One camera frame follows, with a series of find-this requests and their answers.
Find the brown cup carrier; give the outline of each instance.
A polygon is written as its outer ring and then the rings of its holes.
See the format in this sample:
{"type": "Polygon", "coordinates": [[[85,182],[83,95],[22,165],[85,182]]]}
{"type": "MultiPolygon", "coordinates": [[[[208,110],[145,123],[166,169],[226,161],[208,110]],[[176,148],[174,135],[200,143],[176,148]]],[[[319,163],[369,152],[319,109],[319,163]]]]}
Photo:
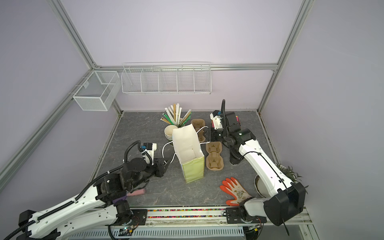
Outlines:
{"type": "MultiPolygon", "coordinates": [[[[205,126],[205,121],[201,118],[195,118],[191,120],[191,124],[197,132],[200,128],[205,126]]],[[[199,142],[205,142],[204,129],[201,129],[200,132],[197,133],[197,136],[199,137],[199,142]]]]}
{"type": "Polygon", "coordinates": [[[205,162],[209,170],[218,171],[224,167],[223,158],[220,156],[223,151],[221,142],[210,142],[205,145],[205,149],[208,152],[208,157],[205,162]]]}

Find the wire basket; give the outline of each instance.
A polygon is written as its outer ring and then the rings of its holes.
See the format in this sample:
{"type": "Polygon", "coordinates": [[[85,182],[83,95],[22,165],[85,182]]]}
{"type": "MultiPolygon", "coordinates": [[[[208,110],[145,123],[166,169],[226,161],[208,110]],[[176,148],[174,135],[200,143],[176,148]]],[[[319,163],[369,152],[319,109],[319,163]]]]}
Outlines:
{"type": "Polygon", "coordinates": [[[122,91],[126,94],[210,94],[212,92],[209,64],[124,66],[121,84],[122,91]]]}
{"type": "Polygon", "coordinates": [[[84,111],[108,111],[121,84],[116,71],[93,71],[73,98],[84,111]]]}

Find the work glove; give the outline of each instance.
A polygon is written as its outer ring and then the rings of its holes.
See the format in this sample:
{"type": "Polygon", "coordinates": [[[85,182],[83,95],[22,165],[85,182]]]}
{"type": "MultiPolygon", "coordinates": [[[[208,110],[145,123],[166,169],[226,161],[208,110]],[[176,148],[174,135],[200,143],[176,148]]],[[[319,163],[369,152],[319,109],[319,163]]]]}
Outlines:
{"type": "Polygon", "coordinates": [[[234,177],[226,178],[222,183],[223,185],[220,186],[220,189],[235,198],[225,202],[229,206],[239,206],[239,203],[252,197],[234,177]]]}

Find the vented panel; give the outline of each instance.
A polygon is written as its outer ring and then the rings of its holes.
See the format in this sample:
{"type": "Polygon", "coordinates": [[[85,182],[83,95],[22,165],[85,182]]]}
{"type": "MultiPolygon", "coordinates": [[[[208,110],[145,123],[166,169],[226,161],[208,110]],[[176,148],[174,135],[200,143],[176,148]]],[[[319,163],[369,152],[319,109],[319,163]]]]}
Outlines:
{"type": "MultiPolygon", "coordinates": [[[[137,228],[132,236],[119,236],[121,227],[112,229],[115,238],[201,238],[201,237],[238,237],[244,236],[242,227],[153,227],[137,228]]],[[[68,238],[110,239],[107,228],[90,229],[76,233],[68,238]]]]}

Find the green straw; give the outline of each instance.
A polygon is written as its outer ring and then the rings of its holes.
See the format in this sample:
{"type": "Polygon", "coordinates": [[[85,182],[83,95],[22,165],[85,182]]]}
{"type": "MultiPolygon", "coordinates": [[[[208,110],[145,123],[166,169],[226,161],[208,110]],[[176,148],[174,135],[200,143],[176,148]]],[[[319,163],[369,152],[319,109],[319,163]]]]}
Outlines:
{"type": "Polygon", "coordinates": [[[163,116],[173,125],[172,121],[169,119],[167,114],[163,113],[163,116]]]}
{"type": "Polygon", "coordinates": [[[189,115],[189,117],[187,118],[187,120],[184,121],[183,125],[181,125],[182,127],[184,127],[184,125],[188,122],[188,120],[191,118],[191,116],[189,115]]]}

